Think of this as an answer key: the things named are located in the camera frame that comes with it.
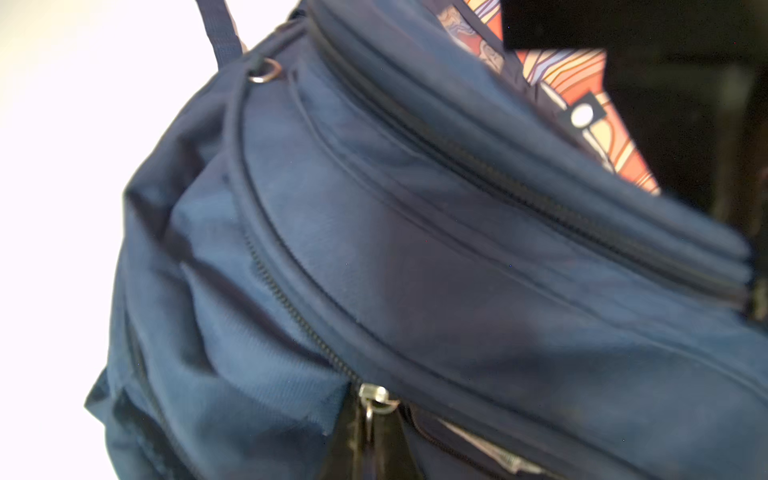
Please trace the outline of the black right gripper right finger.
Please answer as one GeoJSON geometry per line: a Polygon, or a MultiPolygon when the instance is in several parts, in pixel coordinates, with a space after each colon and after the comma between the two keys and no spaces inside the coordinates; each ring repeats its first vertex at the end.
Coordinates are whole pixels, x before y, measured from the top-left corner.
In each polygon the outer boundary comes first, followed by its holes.
{"type": "Polygon", "coordinates": [[[411,452],[398,409],[374,418],[374,472],[376,479],[421,480],[422,472],[411,452]]]}

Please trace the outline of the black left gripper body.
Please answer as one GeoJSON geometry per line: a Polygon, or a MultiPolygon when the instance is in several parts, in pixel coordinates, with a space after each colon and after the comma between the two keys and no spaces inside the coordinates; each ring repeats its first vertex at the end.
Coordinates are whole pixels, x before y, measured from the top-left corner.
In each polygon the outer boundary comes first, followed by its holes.
{"type": "Polygon", "coordinates": [[[603,85],[661,188],[753,246],[767,319],[767,5],[505,1],[507,50],[598,49],[603,85]]]}

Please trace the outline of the navy blue student backpack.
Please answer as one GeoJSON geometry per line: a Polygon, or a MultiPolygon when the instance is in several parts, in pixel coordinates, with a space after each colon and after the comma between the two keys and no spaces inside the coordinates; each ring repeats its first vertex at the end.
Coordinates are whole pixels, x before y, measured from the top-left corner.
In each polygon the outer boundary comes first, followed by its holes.
{"type": "Polygon", "coordinates": [[[664,191],[598,49],[500,1],[303,1],[124,192],[86,400],[121,479],[318,479],[350,389],[422,479],[763,479],[751,241],[664,191]]]}

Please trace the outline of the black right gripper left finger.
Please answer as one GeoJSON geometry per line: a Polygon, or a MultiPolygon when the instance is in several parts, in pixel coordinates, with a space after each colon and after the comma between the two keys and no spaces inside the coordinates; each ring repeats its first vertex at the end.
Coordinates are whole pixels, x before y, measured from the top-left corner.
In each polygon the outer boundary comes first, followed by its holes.
{"type": "Polygon", "coordinates": [[[358,394],[350,389],[328,442],[327,454],[318,479],[363,479],[365,448],[365,414],[358,394]]]}

